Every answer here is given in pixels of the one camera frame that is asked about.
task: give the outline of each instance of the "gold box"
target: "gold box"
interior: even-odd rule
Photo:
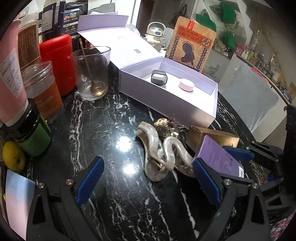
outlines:
[[[221,146],[237,147],[239,137],[225,131],[217,131],[203,127],[190,126],[186,136],[186,144],[195,151],[205,135],[209,135]]]

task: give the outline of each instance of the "brown bag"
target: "brown bag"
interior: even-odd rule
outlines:
[[[179,17],[165,57],[201,73],[215,38],[215,31],[193,19]]]
[[[184,4],[183,8],[180,10],[180,12],[176,12],[174,13],[173,18],[171,19],[171,21],[169,22],[169,25],[172,28],[175,28],[176,23],[178,21],[179,17],[186,17],[186,13],[187,13],[187,4]]]

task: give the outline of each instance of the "gold spoon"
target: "gold spoon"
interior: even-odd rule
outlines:
[[[80,43],[82,54],[83,54],[83,56],[85,56],[85,51],[84,51],[84,47],[83,47],[81,38],[79,39],[79,43]],[[88,63],[86,58],[85,58],[85,63],[86,63],[87,70],[89,72],[89,76],[91,78],[91,86],[90,86],[91,95],[100,96],[103,93],[104,90],[103,90],[103,88],[101,86],[99,86],[98,84],[96,84],[93,81],[93,77],[91,75],[91,70],[89,68],[89,63]]]

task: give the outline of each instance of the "open gift box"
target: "open gift box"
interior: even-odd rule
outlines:
[[[83,15],[78,33],[94,46],[111,48],[110,60],[118,67],[119,91],[164,116],[175,115],[187,128],[209,127],[216,118],[218,84],[201,73],[162,57],[149,43],[125,27],[128,16]],[[165,86],[151,82],[153,70],[163,70]],[[180,78],[194,83],[186,92],[179,87]]]

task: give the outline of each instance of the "orange jar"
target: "orange jar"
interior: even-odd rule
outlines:
[[[33,64],[22,72],[28,98],[33,98],[40,113],[50,124],[63,112],[63,102],[52,71],[51,61]]]

